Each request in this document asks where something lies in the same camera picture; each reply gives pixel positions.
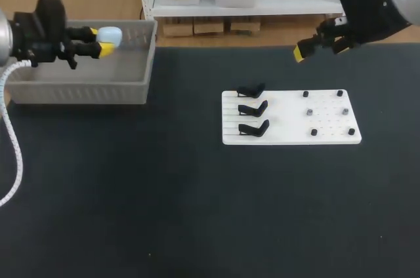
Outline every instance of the black mat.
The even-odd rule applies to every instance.
[[[418,54],[158,49],[147,106],[11,106],[0,277],[418,277]],[[221,92],[263,81],[347,89],[362,144],[224,146]]]

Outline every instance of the shelving unit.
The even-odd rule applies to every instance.
[[[197,6],[165,6],[158,0],[142,0],[146,19],[193,16],[264,16],[282,14],[342,14],[340,0],[259,0],[254,8],[221,8],[215,0]]]

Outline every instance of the white cable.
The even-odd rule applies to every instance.
[[[21,62],[17,62],[13,65],[10,65],[6,70],[3,72],[1,78],[0,78],[0,113],[3,116],[3,119],[5,121],[6,129],[9,134],[10,140],[13,145],[14,154],[16,155],[16,166],[17,166],[17,173],[16,173],[16,180],[14,181],[14,184],[10,191],[0,200],[0,207],[3,206],[5,203],[10,201],[10,199],[13,197],[13,195],[18,190],[20,183],[22,181],[22,175],[24,172],[24,162],[22,159],[22,152],[20,151],[18,139],[14,133],[13,126],[11,123],[11,119],[9,118],[9,115],[7,113],[6,108],[6,102],[5,102],[5,85],[6,80],[9,78],[12,72],[19,68],[23,67],[30,67],[32,65],[30,60],[23,60]]]

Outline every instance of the white pegboard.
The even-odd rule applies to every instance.
[[[328,145],[359,144],[362,141],[347,91],[338,90],[264,91],[258,99],[238,97],[236,91],[222,93],[222,135],[226,145]],[[238,105],[268,107],[263,115],[240,115]],[[240,135],[239,124],[260,127],[268,119],[270,127],[263,137]],[[311,135],[312,129],[318,131]],[[348,132],[354,129],[354,135]]]

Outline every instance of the light blue object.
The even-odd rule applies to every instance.
[[[123,39],[123,32],[117,27],[103,27],[98,30],[96,35],[96,42],[112,43],[115,47],[121,44]]]

